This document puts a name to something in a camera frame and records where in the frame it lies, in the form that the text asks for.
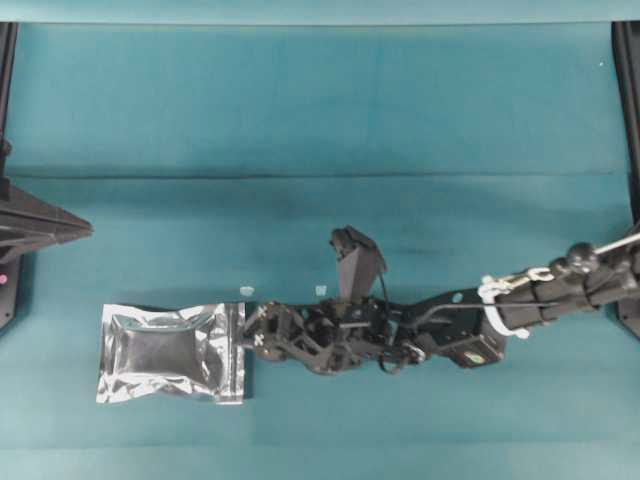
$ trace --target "silver rod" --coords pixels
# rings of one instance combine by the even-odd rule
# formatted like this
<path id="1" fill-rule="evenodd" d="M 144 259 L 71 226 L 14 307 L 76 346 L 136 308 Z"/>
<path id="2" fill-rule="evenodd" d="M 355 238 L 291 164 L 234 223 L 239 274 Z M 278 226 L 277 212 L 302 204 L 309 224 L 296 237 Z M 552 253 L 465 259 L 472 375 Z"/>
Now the silver rod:
<path id="1" fill-rule="evenodd" d="M 598 247 L 593 250 L 596 255 L 602 255 L 603 253 L 610 252 L 611 250 L 615 250 L 616 248 L 624 247 L 625 245 L 629 245 L 630 243 L 640 242 L 640 232 L 634 233 L 633 235 L 629 235 L 628 237 L 621 238 L 615 242 L 608 243 L 601 247 Z"/>

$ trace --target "teal backdrop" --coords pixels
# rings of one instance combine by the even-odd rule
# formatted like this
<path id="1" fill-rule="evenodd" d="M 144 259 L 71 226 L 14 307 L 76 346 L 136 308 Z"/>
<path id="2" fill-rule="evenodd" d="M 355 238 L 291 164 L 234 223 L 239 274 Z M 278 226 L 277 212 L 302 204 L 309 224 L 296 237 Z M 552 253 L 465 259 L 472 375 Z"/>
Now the teal backdrop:
<path id="1" fill-rule="evenodd" d="M 95 234 L 25 262 L 0 478 L 640 475 L 640 343 L 607 310 L 474 371 L 253 363 L 241 407 L 95 404 L 102 304 L 334 295 L 337 226 L 399 302 L 622 235 L 610 24 L 23 25 L 8 121 L 15 184 Z"/>

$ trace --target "black plastic part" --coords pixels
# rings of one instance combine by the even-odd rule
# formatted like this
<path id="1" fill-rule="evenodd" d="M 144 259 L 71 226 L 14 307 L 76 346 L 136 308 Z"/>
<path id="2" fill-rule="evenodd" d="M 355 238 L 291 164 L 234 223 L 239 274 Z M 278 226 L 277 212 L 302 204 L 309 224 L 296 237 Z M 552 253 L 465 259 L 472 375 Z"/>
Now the black plastic part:
<path id="1" fill-rule="evenodd" d="M 12 262 L 0 264 L 0 328 L 16 315 L 21 260 L 22 257 L 18 257 Z"/>
<path id="2" fill-rule="evenodd" d="M 636 224 L 640 221 L 640 22 L 614 22 L 612 41 L 629 144 L 629 195 Z M 640 339 L 640 300 L 622 300 L 616 311 L 618 320 Z"/>
<path id="3" fill-rule="evenodd" d="M 340 297 L 360 303 L 369 295 L 376 279 L 387 271 L 376 243 L 351 226 L 331 232 L 340 275 Z"/>

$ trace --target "black metal stand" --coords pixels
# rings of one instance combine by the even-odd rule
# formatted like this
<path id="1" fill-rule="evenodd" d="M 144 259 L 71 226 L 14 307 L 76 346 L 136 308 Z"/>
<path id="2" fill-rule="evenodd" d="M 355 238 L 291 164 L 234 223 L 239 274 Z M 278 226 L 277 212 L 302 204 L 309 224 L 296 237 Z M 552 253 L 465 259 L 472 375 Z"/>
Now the black metal stand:
<path id="1" fill-rule="evenodd" d="M 9 200 L 10 184 L 4 176 L 4 167 L 11 153 L 11 144 L 5 139 L 5 128 L 17 34 L 18 24 L 0 23 L 0 199 L 5 201 Z M 15 317 L 21 258 L 0 264 L 0 328 Z"/>
<path id="2" fill-rule="evenodd" d="M 634 224 L 640 221 L 640 22 L 614 22 L 613 55 L 629 143 L 629 195 Z M 640 300 L 617 304 L 618 320 L 640 338 Z"/>

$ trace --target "small white piece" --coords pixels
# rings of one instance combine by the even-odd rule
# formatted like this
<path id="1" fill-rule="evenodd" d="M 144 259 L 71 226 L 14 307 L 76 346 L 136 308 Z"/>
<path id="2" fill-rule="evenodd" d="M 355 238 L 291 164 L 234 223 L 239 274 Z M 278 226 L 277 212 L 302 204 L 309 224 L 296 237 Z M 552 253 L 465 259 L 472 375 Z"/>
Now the small white piece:
<path id="1" fill-rule="evenodd" d="M 511 286 L 504 280 L 495 280 L 493 277 L 486 275 L 482 278 L 482 285 L 478 287 L 478 295 L 482 298 L 482 303 L 495 304 L 495 298 L 498 295 L 504 295 L 511 291 Z M 529 330 L 526 328 L 518 328 L 517 330 L 509 330 L 502 321 L 500 312 L 495 307 L 484 307 L 484 313 L 493 329 L 500 335 L 510 337 L 515 335 L 523 340 L 529 338 Z"/>
<path id="2" fill-rule="evenodd" d="M 256 289 L 250 286 L 240 287 L 240 295 L 243 297 L 251 297 L 256 292 Z"/>

